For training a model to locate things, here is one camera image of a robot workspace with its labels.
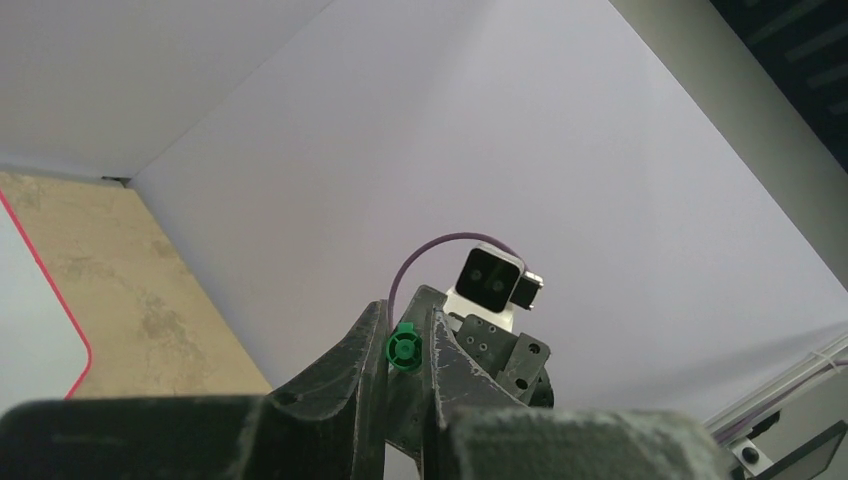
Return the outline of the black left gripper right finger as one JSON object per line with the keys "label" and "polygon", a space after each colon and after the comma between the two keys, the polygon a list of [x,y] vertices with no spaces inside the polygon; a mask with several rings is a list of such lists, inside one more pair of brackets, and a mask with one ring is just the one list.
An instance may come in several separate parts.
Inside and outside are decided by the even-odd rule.
{"label": "black left gripper right finger", "polygon": [[671,411],[462,408],[437,424],[440,479],[726,479],[706,429]]}

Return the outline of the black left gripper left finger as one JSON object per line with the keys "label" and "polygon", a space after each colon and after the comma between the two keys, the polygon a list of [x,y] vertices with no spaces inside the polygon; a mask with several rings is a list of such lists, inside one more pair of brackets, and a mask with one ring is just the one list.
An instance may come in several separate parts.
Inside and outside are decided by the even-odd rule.
{"label": "black left gripper left finger", "polygon": [[34,401],[1,419],[4,479],[380,479],[385,425],[353,398]]}

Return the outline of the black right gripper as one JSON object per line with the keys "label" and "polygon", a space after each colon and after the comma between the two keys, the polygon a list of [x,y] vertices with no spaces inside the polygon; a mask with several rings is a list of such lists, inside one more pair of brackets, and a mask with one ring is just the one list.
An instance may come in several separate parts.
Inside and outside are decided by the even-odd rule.
{"label": "black right gripper", "polygon": [[381,479],[386,442],[423,479],[505,479],[518,457],[501,417],[551,408],[550,348],[480,315],[453,315],[419,287],[395,331],[425,336],[421,366],[388,377],[386,303],[369,303],[320,358],[267,396],[272,479]]}

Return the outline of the pink framed whiteboard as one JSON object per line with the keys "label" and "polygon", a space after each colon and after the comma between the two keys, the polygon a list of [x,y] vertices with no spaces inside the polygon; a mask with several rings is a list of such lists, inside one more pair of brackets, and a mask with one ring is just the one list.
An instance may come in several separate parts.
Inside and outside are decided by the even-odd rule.
{"label": "pink framed whiteboard", "polygon": [[70,398],[91,346],[9,201],[1,198],[1,412]]}

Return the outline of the green marker cap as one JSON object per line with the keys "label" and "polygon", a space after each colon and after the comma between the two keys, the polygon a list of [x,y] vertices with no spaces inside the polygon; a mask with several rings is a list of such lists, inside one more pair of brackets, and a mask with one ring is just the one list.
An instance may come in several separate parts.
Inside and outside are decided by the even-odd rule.
{"label": "green marker cap", "polygon": [[386,343],[386,358],[400,372],[413,372],[423,361],[422,338],[411,322],[400,322]]}

